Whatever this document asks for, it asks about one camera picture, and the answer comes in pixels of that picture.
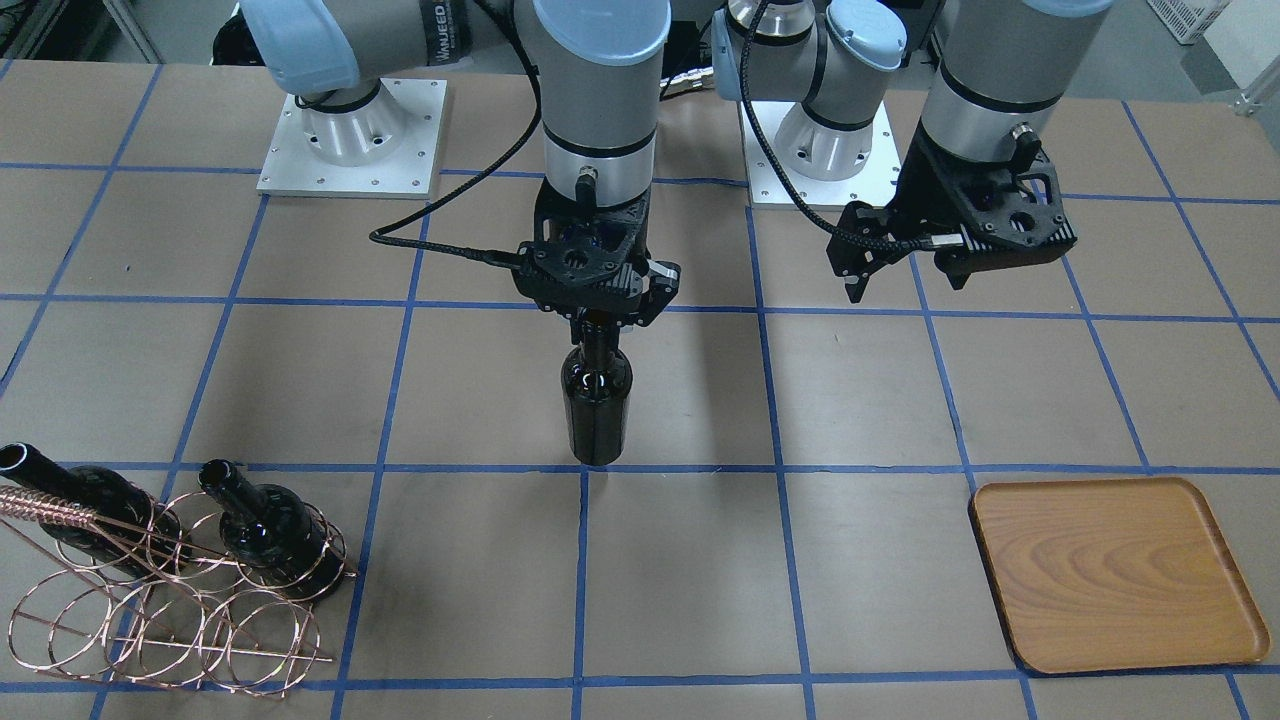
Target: wood grain surface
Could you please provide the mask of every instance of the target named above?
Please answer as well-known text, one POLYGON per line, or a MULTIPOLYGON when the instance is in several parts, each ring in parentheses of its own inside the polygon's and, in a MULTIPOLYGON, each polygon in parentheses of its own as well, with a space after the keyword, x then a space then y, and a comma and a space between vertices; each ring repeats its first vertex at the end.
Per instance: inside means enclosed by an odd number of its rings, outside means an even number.
POLYGON ((1257 662, 1271 637, 1181 478, 992 483, 974 529, 1014 651, 1041 673, 1257 662))

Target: tray rim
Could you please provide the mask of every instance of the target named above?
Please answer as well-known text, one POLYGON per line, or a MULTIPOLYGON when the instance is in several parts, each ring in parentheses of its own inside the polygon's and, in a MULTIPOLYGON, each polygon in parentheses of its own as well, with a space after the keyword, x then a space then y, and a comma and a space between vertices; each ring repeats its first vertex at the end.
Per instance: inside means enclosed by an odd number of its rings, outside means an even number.
POLYGON ((1010 648, 1030 670, 1034 670, 1042 675, 1078 675, 1083 673, 1102 673, 1114 670, 1158 670, 1164 667, 1216 667, 1216 666, 1233 666, 1233 665, 1249 665, 1262 662, 1270 653, 1272 648, 1272 635, 1271 628, 1267 624, 1267 619, 1262 615, 1258 609, 1257 602, 1253 600, 1253 589, 1249 587, 1248 579, 1240 570, 1239 562, 1235 560, 1235 552, 1231 550, 1226 536, 1222 533, 1222 527, 1217 520, 1217 515, 1213 514, 1213 509, 1201 491, 1194 483, 1187 478, 1179 475, 1153 475, 1153 477, 1137 477, 1137 478, 1082 478, 1082 479, 1060 479, 1060 480, 1007 480, 1007 482, 992 482, 979 487, 969 498, 969 523, 973 527, 974 539, 978 543, 978 555, 982 557, 983 569, 987 573, 987 582, 991 585, 992 601, 996 605, 996 614, 1000 618, 1000 626, 1005 632, 1005 638, 1009 641, 1010 648), (982 533, 982 523, 979 520, 980 502, 984 496, 989 496, 993 492, 998 493, 1001 489, 1007 492, 1011 487, 1016 488, 1064 488, 1064 487, 1079 487, 1079 486, 1137 486, 1137 484, 1170 484, 1176 486, 1179 489, 1187 492, 1192 501, 1196 503, 1197 510, 1204 515, 1210 525, 1206 530, 1210 530, 1211 541, 1217 544, 1221 551, 1222 557, 1228 561, 1228 573, 1238 583, 1238 589, 1243 591, 1243 597, 1240 606, 1244 609, 1245 614, 1252 619, 1252 624, 1256 625, 1260 634, 1260 648, 1257 652, 1251 653, 1247 657, 1231 659, 1222 662, 1188 662, 1188 664, 1167 664, 1167 665, 1144 665, 1144 664, 1089 664, 1089 665, 1076 665, 1065 669, 1050 669, 1044 664, 1037 664, 1019 647, 1019 638, 1012 632, 1012 626, 1009 623, 1009 615, 1005 609, 1005 603, 1001 601, 1004 597, 1004 591, 1000 584, 1000 578, 996 574, 996 568, 991 561, 991 552, 987 547, 986 537, 982 533))

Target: tiled table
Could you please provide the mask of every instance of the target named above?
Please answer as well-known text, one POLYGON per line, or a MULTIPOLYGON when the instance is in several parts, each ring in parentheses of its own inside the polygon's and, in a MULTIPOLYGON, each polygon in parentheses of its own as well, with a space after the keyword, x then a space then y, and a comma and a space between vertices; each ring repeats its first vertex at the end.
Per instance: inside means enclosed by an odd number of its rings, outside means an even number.
MULTIPOLYGON (((531 109, 451 77, 442 183, 531 109)), ((922 94, 890 97, 900 143, 922 94)), ((52 682, 0 716, 134 720, 1280 717, 1280 664, 1032 678, 965 507, 991 480, 1190 477, 1280 621, 1280 161, 1220 105, 1065 100, 1083 241, 849 306, 826 240, 746 205, 733 108, 663 104, 650 243, 678 305, 623 337, 618 464, 575 464, 562 322, 504 273, 376 247, 404 201, 260 199, 252 69, 0 65, 0 439, 156 493, 212 456, 329 511, 364 577, 284 703, 52 682)), ((513 247, 536 143, 419 228, 513 247)), ((0 605, 49 569, 0 557, 0 605)))

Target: black bottle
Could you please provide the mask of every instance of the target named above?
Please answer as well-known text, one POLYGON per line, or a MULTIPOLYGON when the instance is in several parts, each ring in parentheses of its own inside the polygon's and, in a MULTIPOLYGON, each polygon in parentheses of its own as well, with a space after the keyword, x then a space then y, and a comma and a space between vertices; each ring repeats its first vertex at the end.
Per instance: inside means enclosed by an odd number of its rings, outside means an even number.
POLYGON ((293 600, 320 600, 338 588, 342 557, 325 547, 324 528, 293 491, 255 486, 227 460, 205 462, 200 487, 223 506, 218 529, 227 551, 264 584, 293 600))
MULTIPOLYGON (((177 543, 186 536, 182 523, 174 515, 165 514, 164 506, 145 489, 115 471, 95 465, 81 465, 68 470, 45 457, 35 447, 15 442, 0 448, 0 475, 22 487, 76 502, 120 523, 140 528, 150 524, 152 530, 150 560, 164 570, 173 570, 177 543)), ((119 568, 134 578, 141 579, 151 574, 141 562, 95 532, 44 523, 40 527, 50 537, 83 551, 99 562, 113 562, 113 568, 119 568)), ((102 525, 102 530, 125 544, 138 546, 136 555, 147 556, 148 546, 142 543, 141 533, 106 524, 102 525)), ((191 548, 183 547, 182 559, 189 556, 191 548)))
POLYGON ((570 445, 580 462, 608 465, 622 455, 631 363, 618 350, 617 325, 584 322, 580 332, 561 368, 570 445))

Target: white mounting plate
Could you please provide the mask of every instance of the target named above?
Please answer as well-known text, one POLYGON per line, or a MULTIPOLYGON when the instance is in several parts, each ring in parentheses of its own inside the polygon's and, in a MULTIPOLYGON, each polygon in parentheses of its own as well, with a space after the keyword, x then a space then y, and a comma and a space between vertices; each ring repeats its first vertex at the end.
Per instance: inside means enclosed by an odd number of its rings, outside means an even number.
MULTIPOLYGON (((760 120, 764 137, 771 142, 782 124, 794 102, 751 102, 755 117, 760 120)), ((764 159, 764 150, 755 141, 751 124, 746 119, 746 110, 739 104, 739 119, 742 123, 742 154, 746 158, 746 177, 751 186, 751 206, 762 210, 788 210, 795 209, 787 191, 782 188, 778 177, 773 174, 773 168, 764 159)), ((897 159, 897 145, 893 143, 893 131, 888 126, 888 114, 882 102, 876 110, 876 119, 872 120, 876 133, 872 152, 863 165, 863 172, 846 181, 815 181, 801 176, 783 165, 787 170, 787 179, 795 186, 801 197, 815 210, 842 210, 851 200, 870 202, 877 208, 888 205, 897 190, 897 173, 901 169, 897 159)))
POLYGON ((426 200, 435 184, 440 128, 444 120, 443 79, 387 79, 387 90, 410 115, 401 146, 381 160, 343 168, 321 160, 308 147, 302 110, 284 99, 271 147, 257 178, 262 195, 305 197, 387 197, 426 200))

